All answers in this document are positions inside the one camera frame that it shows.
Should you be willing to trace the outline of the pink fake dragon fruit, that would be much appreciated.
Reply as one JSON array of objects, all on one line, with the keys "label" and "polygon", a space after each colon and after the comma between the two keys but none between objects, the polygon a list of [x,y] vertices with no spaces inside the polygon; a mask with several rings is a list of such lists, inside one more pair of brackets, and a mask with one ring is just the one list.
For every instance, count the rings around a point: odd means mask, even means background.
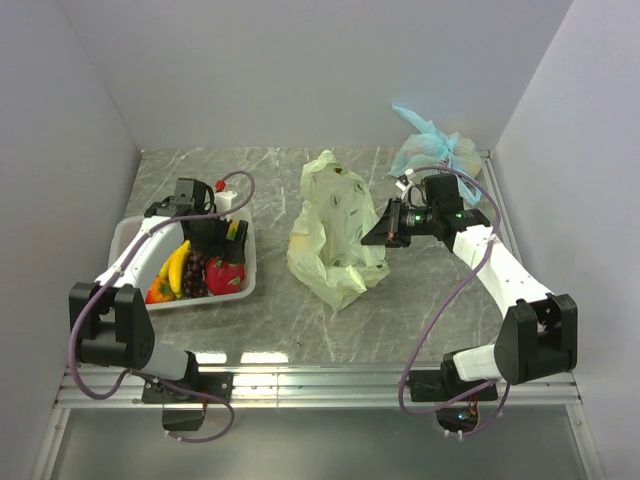
[{"label": "pink fake dragon fruit", "polygon": [[214,296],[239,293],[246,278],[244,264],[212,258],[205,268],[205,284]]}]

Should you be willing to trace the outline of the dark purple fake grapes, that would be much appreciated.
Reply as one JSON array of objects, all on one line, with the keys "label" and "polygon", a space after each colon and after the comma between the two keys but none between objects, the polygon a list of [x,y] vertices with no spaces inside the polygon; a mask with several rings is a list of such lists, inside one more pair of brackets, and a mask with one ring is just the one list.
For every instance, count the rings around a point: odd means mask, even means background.
[{"label": "dark purple fake grapes", "polygon": [[187,255],[181,279],[183,298],[195,299],[209,295],[205,281],[208,261],[209,257],[197,251],[191,251]]}]

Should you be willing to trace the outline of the light green plastic bag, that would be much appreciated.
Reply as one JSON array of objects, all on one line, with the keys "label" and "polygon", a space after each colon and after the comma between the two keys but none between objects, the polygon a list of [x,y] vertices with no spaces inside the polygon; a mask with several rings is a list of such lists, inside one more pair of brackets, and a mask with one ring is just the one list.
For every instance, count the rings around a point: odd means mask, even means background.
[{"label": "light green plastic bag", "polygon": [[390,273],[384,246],[361,240],[378,221],[368,185],[329,151],[303,166],[302,209],[289,235],[290,272],[339,312]]}]

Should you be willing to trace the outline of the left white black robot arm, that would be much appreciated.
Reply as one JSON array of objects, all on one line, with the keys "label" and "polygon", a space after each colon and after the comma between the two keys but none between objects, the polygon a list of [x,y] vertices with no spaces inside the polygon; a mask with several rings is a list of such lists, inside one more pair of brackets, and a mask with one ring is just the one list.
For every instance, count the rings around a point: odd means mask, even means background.
[{"label": "left white black robot arm", "polygon": [[74,285],[69,293],[68,363],[87,396],[100,400],[114,392],[91,391],[79,375],[78,363],[121,367],[122,376],[156,378],[180,402],[198,396],[202,379],[195,355],[155,338],[143,295],[173,250],[185,240],[214,238],[253,194],[234,204],[234,193],[179,179],[172,196],[147,208],[136,236],[109,269],[92,283]]}]

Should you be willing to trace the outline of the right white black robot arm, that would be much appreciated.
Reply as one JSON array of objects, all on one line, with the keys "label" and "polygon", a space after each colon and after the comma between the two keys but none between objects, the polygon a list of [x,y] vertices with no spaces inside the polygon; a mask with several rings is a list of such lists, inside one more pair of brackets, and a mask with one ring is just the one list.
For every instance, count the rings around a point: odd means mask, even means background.
[{"label": "right white black robot arm", "polygon": [[486,380],[519,385],[572,371],[578,356],[578,307],[538,282],[498,237],[498,220],[464,205],[447,167],[408,169],[398,179],[400,197],[388,201],[364,246],[401,248],[415,236],[432,236],[470,269],[496,303],[503,321],[497,339],[444,356],[440,386],[462,399]]}]

